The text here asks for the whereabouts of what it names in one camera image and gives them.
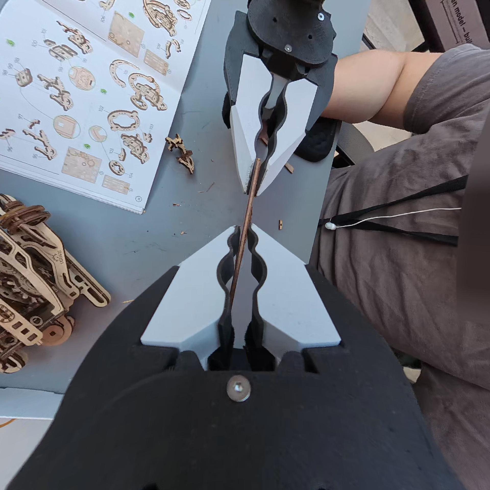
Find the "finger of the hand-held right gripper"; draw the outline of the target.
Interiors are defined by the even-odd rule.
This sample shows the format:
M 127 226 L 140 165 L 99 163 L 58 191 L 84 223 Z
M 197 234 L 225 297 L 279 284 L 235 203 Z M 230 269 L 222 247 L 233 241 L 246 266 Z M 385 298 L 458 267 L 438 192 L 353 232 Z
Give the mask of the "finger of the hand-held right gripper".
M 281 92 L 275 107 L 276 127 L 261 168 L 257 196 L 272 184 L 304 138 L 316 91 L 317 86 L 303 78 L 289 82 Z
M 271 92 L 272 83 L 273 76 L 261 59 L 244 54 L 236 103 L 230 114 L 236 168 L 244 193 L 248 191 L 256 158 L 266 155 L 266 144 L 259 141 L 263 129 L 260 111 L 263 100 Z

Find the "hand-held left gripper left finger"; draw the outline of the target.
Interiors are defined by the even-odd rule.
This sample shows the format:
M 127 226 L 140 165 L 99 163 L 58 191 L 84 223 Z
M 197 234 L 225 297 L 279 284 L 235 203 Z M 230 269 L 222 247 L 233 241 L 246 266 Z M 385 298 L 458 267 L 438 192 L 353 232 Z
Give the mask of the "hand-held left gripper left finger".
M 194 352 L 203 369 L 218 348 L 218 320 L 224 311 L 225 291 L 217 268 L 230 252 L 231 226 L 184 260 L 141 336 L 145 346 Z

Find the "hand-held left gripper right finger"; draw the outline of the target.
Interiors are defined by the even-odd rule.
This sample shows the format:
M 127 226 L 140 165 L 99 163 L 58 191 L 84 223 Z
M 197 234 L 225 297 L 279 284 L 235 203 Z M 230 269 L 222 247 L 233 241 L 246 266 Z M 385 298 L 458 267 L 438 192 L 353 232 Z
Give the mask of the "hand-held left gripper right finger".
M 249 227 L 257 281 L 249 324 L 249 363 L 273 371 L 289 352 L 339 346 L 341 337 L 306 264 L 255 224 Z

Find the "laser-cut wooden parts sheet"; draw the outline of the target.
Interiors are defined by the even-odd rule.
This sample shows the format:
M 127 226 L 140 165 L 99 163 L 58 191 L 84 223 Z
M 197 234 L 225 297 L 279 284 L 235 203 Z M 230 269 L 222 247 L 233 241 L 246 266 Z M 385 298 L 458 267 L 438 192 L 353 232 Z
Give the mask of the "laser-cut wooden parts sheet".
M 241 269 L 241 265 L 242 265 L 242 259 L 243 259 L 243 255 L 244 255 L 244 250 L 245 250 L 246 244 L 247 244 L 248 228 L 249 228 L 251 221 L 252 221 L 253 203 L 254 203 L 254 199 L 256 197 L 256 193 L 257 193 L 260 169 L 261 169 L 261 160 L 259 158 L 256 158 L 254 165 L 253 165 L 253 169 L 252 169 L 252 175 L 251 175 L 250 181 L 249 181 L 249 189 L 248 189 L 249 192 L 248 192 L 248 201 L 247 201 L 246 213 L 244 215 L 243 225 L 241 228 L 241 235 L 240 235 L 238 252 L 237 252 L 236 257 L 235 257 L 234 275 L 232 278 L 230 295 L 229 295 L 230 308 L 232 308 L 232 306 L 233 306 L 236 288 L 237 288 L 237 283 L 238 283 L 238 277 L 239 277 L 239 273 L 240 273 L 240 269 Z

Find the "person's right forearm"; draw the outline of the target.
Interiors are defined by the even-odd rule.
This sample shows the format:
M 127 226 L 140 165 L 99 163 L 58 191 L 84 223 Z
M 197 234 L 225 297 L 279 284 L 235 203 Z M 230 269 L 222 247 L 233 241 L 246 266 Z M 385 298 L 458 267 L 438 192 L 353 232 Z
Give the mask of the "person's right forearm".
M 431 52 L 370 50 L 340 59 L 322 117 L 404 129 L 408 101 L 427 70 L 441 56 Z

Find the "assembled wooden mechanical model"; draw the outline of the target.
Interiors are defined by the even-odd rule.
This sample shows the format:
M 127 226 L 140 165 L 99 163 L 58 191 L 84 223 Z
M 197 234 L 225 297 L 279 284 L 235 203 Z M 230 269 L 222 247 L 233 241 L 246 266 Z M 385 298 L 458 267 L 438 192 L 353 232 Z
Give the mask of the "assembled wooden mechanical model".
M 95 307 L 111 300 L 47 226 L 50 216 L 41 205 L 1 194 L 1 373 L 26 365 L 26 347 L 66 342 L 79 297 Z

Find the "small assembled wooden part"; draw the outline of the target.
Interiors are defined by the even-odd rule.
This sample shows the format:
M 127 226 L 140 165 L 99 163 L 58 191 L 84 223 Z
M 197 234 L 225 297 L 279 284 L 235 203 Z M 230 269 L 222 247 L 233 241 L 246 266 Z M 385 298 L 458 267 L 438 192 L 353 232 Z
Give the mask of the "small assembled wooden part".
M 180 156 L 176 157 L 178 163 L 187 168 L 189 173 L 193 175 L 194 173 L 194 161 L 193 161 L 193 151 L 187 150 L 182 138 L 176 134 L 175 138 L 166 137 L 165 142 L 168 146 L 170 152 L 174 150 L 180 151 Z

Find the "person's grey shirt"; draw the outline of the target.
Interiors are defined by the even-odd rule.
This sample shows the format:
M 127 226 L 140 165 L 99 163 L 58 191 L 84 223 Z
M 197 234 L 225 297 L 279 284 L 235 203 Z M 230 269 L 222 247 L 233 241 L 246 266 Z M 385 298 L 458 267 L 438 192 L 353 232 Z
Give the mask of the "person's grey shirt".
M 310 263 L 387 343 L 421 362 L 413 389 L 466 489 L 489 489 L 489 320 L 457 311 L 457 248 L 412 233 L 459 236 L 464 189 L 408 198 L 469 176 L 489 114 L 489 50 L 452 48 L 411 95 L 412 136 L 333 169 Z

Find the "open instruction booklet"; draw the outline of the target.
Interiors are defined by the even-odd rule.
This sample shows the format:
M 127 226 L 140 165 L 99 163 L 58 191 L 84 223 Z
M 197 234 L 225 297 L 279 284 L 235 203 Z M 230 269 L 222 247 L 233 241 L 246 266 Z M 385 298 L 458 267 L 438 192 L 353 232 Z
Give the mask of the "open instruction booklet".
M 1 169 L 141 214 L 211 1 L 6 1 Z

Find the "black-white marker board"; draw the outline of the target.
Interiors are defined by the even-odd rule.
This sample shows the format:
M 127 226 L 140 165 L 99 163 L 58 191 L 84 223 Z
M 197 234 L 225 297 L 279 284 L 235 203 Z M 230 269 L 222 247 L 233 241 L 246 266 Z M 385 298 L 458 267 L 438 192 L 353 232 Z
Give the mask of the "black-white marker board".
M 424 41 L 415 50 L 489 49 L 489 1 L 409 1 Z

